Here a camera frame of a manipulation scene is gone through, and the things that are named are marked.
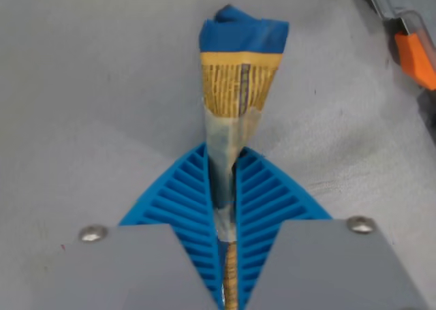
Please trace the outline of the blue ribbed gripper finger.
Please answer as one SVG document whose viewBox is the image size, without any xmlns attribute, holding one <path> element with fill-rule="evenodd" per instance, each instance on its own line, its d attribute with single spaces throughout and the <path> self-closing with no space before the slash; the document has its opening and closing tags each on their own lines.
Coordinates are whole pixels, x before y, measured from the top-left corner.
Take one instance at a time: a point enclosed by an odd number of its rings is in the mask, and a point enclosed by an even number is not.
<svg viewBox="0 0 436 310">
<path fill-rule="evenodd" d="M 255 151 L 236 163 L 241 309 L 427 309 L 370 217 L 333 219 Z"/>
<path fill-rule="evenodd" d="M 200 145 L 116 227 L 83 227 L 50 267 L 35 309 L 222 309 L 223 280 Z"/>
</svg>

